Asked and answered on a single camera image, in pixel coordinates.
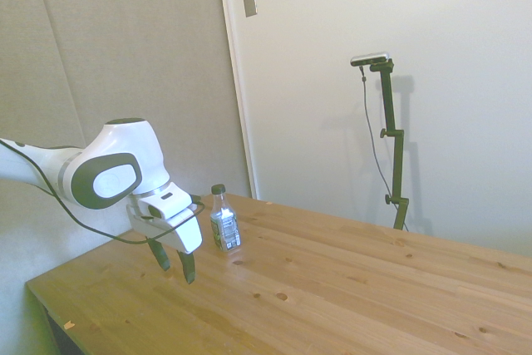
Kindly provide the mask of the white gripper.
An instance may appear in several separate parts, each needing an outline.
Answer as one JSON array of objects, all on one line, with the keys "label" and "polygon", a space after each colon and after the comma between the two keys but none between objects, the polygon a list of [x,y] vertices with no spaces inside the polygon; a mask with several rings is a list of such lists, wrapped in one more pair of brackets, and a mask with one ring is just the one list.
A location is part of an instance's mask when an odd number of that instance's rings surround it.
[{"label": "white gripper", "polygon": [[185,208],[169,219],[136,214],[131,205],[126,206],[126,212],[133,230],[151,238],[147,244],[161,269],[167,271],[170,268],[170,260],[162,245],[167,244],[178,250],[185,281],[192,284],[196,277],[193,252],[200,247],[203,240],[194,212]]}]

